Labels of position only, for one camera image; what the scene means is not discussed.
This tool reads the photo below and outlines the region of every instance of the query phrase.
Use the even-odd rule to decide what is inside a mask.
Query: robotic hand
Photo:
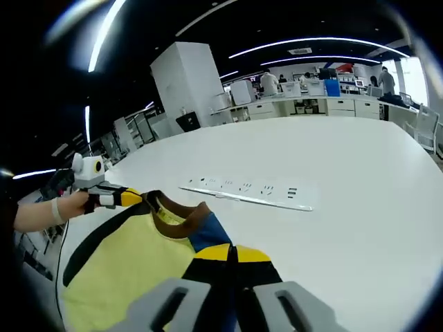
[[[84,206],[85,214],[93,212],[96,205],[115,209],[116,205],[131,206],[143,200],[136,190],[105,180],[101,156],[83,158],[81,154],[75,154],[71,168],[74,171],[75,188],[89,193],[89,200]]]

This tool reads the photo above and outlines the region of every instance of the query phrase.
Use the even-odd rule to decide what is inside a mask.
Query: storage cabinet
[[[354,100],[327,99],[328,116],[355,116]]]
[[[355,116],[380,120],[380,104],[378,102],[355,101]]]
[[[274,104],[269,102],[266,104],[248,106],[249,116],[251,120],[277,118],[278,112]]]

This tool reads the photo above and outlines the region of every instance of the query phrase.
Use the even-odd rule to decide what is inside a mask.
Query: ceiling vent
[[[312,49],[310,47],[296,48],[295,50],[288,50],[292,55],[310,54]]]

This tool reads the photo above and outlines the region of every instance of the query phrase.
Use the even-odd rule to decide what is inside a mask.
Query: black ceiling
[[[160,104],[150,64],[174,41],[207,43],[220,75],[232,71],[244,75],[262,69],[262,62],[291,57],[287,50],[293,48],[311,47],[312,55],[354,57],[365,57],[376,49],[339,41],[311,41],[228,58],[263,44],[320,36],[387,44],[403,37],[386,16],[386,8],[372,0],[352,4],[238,0],[201,20],[180,37],[175,34],[213,8],[215,0],[126,0],[102,47],[96,71],[88,73],[87,65],[79,68],[74,64],[73,54],[83,51],[79,49],[80,40],[94,42],[90,27],[101,22],[113,1],[104,1],[53,45],[43,47],[45,31],[69,7],[69,2],[45,0],[30,5],[32,8],[26,13],[18,9],[23,32],[13,37],[17,56],[14,55],[15,67],[10,68],[14,81],[11,102],[17,111],[9,112],[8,121],[3,122],[3,133],[13,137],[6,143],[6,151],[13,157],[0,160],[16,174],[59,167],[60,162],[50,155],[63,142],[84,134],[83,110],[87,104],[91,105],[92,140],[110,131],[117,118],[152,100]],[[411,53],[407,47],[400,50]],[[387,52],[377,59],[394,56]]]

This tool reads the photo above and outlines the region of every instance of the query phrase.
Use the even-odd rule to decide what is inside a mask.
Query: laboratory bench
[[[300,103],[306,103],[308,100],[311,102],[308,102],[307,106],[306,104],[300,106]],[[388,120],[400,127],[403,127],[405,121],[412,122],[418,113],[414,108],[407,109],[382,102],[368,95],[345,94],[340,97],[302,95],[291,98],[262,98],[249,104],[222,109],[213,114],[230,111],[234,122],[287,116],[346,116],[380,120],[384,118],[381,114],[385,109],[389,112]]]

